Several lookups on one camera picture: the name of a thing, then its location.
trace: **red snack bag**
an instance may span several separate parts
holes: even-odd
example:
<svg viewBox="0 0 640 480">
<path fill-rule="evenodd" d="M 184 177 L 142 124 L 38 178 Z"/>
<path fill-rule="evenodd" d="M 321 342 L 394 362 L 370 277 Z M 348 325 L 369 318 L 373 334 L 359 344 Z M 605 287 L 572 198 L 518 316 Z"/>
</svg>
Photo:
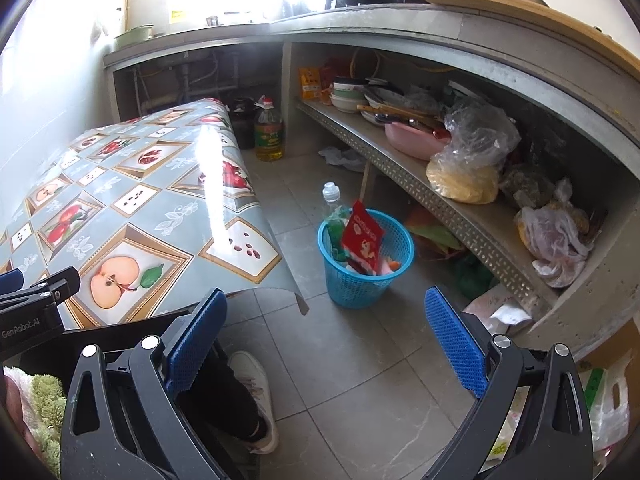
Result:
<svg viewBox="0 0 640 480">
<path fill-rule="evenodd" d="M 380 244 L 385 232 L 371 217 L 360 200 L 353 204 L 347 227 L 342 233 L 342 246 L 347 256 L 355 260 L 372 276 L 376 275 Z"/>
</svg>

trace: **green bowl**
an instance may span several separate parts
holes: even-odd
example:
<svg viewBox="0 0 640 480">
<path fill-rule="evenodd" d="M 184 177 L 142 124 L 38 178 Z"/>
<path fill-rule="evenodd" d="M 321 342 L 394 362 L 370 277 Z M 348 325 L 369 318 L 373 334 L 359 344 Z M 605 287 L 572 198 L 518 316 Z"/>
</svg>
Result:
<svg viewBox="0 0 640 480">
<path fill-rule="evenodd" d="M 334 94 L 346 99 L 356 99 L 358 101 L 362 101 L 364 99 L 364 94 L 356 90 L 336 90 L 334 88 Z"/>
</svg>

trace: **basket rim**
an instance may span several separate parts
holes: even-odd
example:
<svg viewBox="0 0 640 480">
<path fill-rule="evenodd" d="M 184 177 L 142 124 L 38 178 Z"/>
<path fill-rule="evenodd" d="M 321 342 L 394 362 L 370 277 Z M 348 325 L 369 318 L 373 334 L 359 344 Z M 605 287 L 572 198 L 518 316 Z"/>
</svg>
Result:
<svg viewBox="0 0 640 480">
<path fill-rule="evenodd" d="M 324 244 L 322 243 L 322 234 L 324 233 L 324 229 L 327 226 L 326 220 L 323 221 L 320 224 L 320 227 L 318 228 L 318 234 L 316 236 L 318 248 L 320 249 L 320 253 L 322 254 L 322 257 L 324 258 L 325 262 L 329 263 L 334 269 L 337 269 L 338 272 L 341 272 L 350 278 L 357 277 L 358 279 L 363 280 L 364 282 L 384 282 L 386 280 L 392 280 L 400 276 L 401 274 L 403 274 L 409 268 L 409 266 L 413 263 L 414 256 L 415 256 L 414 240 L 411 238 L 411 235 L 407 230 L 407 228 L 404 227 L 398 220 L 396 220 L 392 216 L 389 216 L 388 214 L 383 213 L 382 211 L 378 211 L 377 209 L 367 208 L 367 212 L 371 214 L 373 217 L 382 216 L 386 220 L 389 220 L 391 223 L 398 225 L 398 227 L 404 231 L 404 234 L 409 240 L 409 257 L 407 258 L 405 263 L 402 264 L 402 267 L 400 267 L 398 270 L 396 270 L 395 272 L 392 272 L 391 274 L 384 274 L 383 276 L 368 276 L 366 274 L 354 274 L 353 272 L 349 272 L 343 266 L 338 265 L 335 262 L 335 260 L 326 251 L 326 249 L 324 248 Z"/>
</svg>

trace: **oil bottle label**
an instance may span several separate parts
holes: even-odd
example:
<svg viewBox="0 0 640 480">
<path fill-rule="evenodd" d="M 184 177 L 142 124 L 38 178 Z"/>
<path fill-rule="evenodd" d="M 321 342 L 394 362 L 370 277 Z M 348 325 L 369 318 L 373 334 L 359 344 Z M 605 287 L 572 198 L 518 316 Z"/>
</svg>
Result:
<svg viewBox="0 0 640 480">
<path fill-rule="evenodd" d="M 255 145 L 258 148 L 277 148 L 282 143 L 282 123 L 256 124 Z"/>
</svg>

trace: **fruit-patterned tablecloth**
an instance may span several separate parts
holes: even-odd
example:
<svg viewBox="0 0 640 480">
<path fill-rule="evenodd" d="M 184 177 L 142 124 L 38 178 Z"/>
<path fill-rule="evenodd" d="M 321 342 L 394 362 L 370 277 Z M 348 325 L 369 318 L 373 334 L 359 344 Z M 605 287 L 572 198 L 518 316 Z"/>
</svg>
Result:
<svg viewBox="0 0 640 480">
<path fill-rule="evenodd" d="M 165 314 L 214 286 L 287 289 L 306 312 L 216 99 L 85 132 L 0 242 L 0 270 L 25 283 L 78 269 L 60 307 L 68 329 Z"/>
</svg>

